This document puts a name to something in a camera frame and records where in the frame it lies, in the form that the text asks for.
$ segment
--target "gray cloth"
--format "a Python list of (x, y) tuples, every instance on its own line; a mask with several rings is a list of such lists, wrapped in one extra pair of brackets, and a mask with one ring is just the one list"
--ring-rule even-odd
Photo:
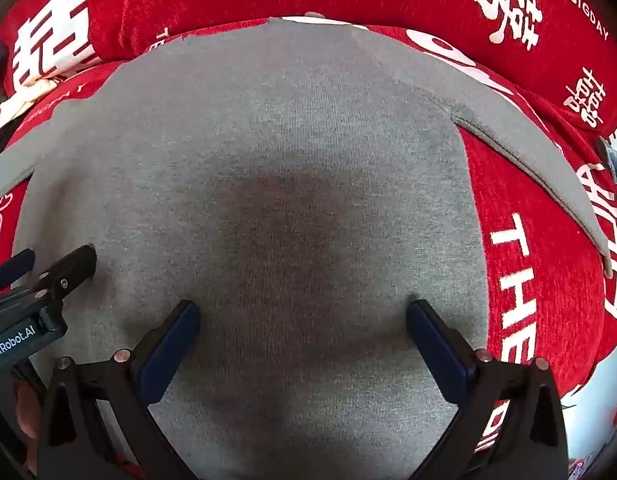
[[(132, 347), (190, 298), (202, 334), (151, 411), (197, 475), (415, 470), (454, 409), (407, 338), (405, 298), (476, 347), (488, 311), (453, 124), (478, 113), (420, 88), (419, 58), (498, 124), (529, 128), (467, 76), (377, 38), (273, 20), (175, 41), (28, 135), (61, 140), (37, 164), (14, 250), (36, 251), (34, 273), (83, 243), (99, 256), (66, 301), (68, 333), (35, 356), (43, 375), (64, 354)], [(391, 49), (415, 63), (404, 78), (380, 61)]]
[[(271, 27), (296, 26), (271, 20), (265, 30), (267, 34)], [(380, 34), (366, 34), (358, 29), (355, 32), (352, 27), (347, 29), (349, 42), (356, 40), (370, 60), (387, 74), (424, 95), (430, 93), (431, 102), (442, 107), (454, 123), (467, 128), (540, 184), (588, 235), (602, 256), (606, 275), (612, 276), (607, 238), (589, 200), (571, 167), (534, 124), (522, 114), (502, 114), (501, 109), (511, 104), (493, 99), (493, 91), (486, 86), (474, 80), (458, 84), (467, 77), (441, 67), (442, 61), (414, 55), (412, 48)], [(64, 105), (80, 107), (82, 103), (72, 101)], [(3, 152), (0, 155), (0, 196), (30, 177), (38, 161), (53, 149), (62, 135), (62, 130), (49, 126), (41, 128), (35, 136), (27, 136)]]

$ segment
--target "black metal bracket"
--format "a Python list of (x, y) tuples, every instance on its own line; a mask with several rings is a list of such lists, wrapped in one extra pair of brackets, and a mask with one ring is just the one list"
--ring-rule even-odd
[[(473, 350), (424, 300), (411, 298), (407, 329), (457, 414), (411, 480), (566, 480), (566, 437), (549, 364), (499, 362)], [(200, 330), (195, 304), (182, 301), (132, 351), (104, 362), (58, 361), (42, 415), (40, 480), (130, 480), (96, 401), (107, 400), (148, 480), (194, 480), (147, 410), (158, 402)], [(475, 452), (495, 404), (510, 402), (499, 436)]]
[(181, 301), (133, 350), (77, 365), (58, 361), (48, 387), (38, 443), (40, 480), (130, 480), (115, 451), (97, 400), (107, 400), (149, 480), (196, 480), (147, 410), (159, 402), (200, 331), (200, 311)]
[[(32, 269), (34, 253), (26, 249), (0, 266), (0, 290)], [(66, 333), (63, 300), (95, 273), (97, 256), (82, 246), (54, 263), (32, 286), (0, 293), (0, 371), (48, 346)]]
[[(411, 480), (567, 479), (562, 407), (544, 358), (518, 365), (474, 351), (424, 300), (409, 300), (406, 324), (444, 398), (458, 406)], [(500, 400), (510, 404), (498, 437), (475, 452)]]

